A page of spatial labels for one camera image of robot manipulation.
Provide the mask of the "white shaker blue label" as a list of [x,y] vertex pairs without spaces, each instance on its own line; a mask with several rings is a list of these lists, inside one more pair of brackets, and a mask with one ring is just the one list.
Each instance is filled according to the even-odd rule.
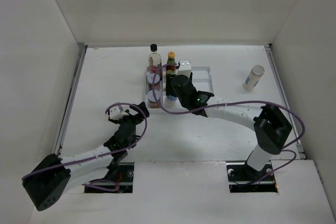
[[252,91],[256,87],[256,85],[258,84],[264,73],[265,69],[263,66],[261,65],[253,66],[243,84],[244,89],[247,91]]
[[167,95],[166,96],[166,102],[167,103],[175,103],[177,101],[177,97],[172,96],[172,95]]

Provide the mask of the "spice jar orange contents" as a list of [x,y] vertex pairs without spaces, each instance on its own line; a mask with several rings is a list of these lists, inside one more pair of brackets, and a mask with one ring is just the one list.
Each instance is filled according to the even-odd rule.
[[161,105],[161,95],[159,90],[150,90],[147,94],[148,106],[150,109],[158,109]]

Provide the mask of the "spice jar dark contents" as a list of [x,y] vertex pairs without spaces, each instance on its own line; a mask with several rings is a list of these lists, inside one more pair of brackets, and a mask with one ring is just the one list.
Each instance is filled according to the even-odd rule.
[[161,80],[158,74],[148,72],[146,75],[146,90],[147,92],[151,90],[158,90],[161,89]]

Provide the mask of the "green bottle yellow cap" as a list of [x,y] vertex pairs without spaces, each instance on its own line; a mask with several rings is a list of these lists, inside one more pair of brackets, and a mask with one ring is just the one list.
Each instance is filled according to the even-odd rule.
[[170,51],[167,54],[167,66],[166,66],[166,71],[167,70],[176,70],[176,61],[175,61],[175,52]]

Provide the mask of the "dark sauce bottle black cap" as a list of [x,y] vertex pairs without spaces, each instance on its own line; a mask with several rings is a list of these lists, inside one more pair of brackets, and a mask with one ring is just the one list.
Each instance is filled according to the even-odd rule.
[[161,55],[157,52],[157,44],[150,45],[151,53],[149,55],[149,69],[152,73],[156,73],[156,71],[162,66],[162,58]]

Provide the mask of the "small yellow label bottle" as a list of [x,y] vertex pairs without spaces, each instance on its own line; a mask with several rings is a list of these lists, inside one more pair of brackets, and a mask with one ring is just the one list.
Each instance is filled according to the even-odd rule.
[[166,85],[165,85],[166,93],[169,93],[172,90],[171,81],[174,77],[175,77],[174,71],[172,70],[166,71]]

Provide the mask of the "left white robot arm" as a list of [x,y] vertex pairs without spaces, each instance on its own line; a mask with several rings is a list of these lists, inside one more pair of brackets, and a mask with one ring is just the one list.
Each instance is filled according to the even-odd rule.
[[142,137],[137,135],[137,125],[146,123],[150,116],[145,102],[129,104],[127,110],[124,105],[115,103],[106,109],[108,120],[118,125],[118,129],[105,143],[67,157],[49,154],[22,178],[22,186],[37,211],[50,208],[74,187],[91,187],[96,180],[116,179],[119,163]]

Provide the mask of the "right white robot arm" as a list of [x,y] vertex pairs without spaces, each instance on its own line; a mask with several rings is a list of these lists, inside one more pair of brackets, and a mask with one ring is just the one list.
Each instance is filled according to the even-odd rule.
[[166,90],[174,93],[181,106],[191,114],[222,119],[255,132],[257,145],[243,168],[244,175],[251,180],[257,179],[268,161],[281,153],[292,131],[292,125],[275,104],[229,105],[213,93],[198,91],[191,79],[182,74],[170,76]]

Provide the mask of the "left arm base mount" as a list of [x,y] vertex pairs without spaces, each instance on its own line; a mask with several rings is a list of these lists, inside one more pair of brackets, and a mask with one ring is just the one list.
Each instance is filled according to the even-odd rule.
[[103,179],[85,186],[85,194],[130,194],[133,192],[134,163],[119,163]]

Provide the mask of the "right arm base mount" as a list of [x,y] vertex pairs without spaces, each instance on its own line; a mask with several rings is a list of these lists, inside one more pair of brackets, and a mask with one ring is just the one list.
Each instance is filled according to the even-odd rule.
[[226,163],[229,191],[231,193],[277,193],[277,184],[268,162],[261,171],[256,171],[244,162]]

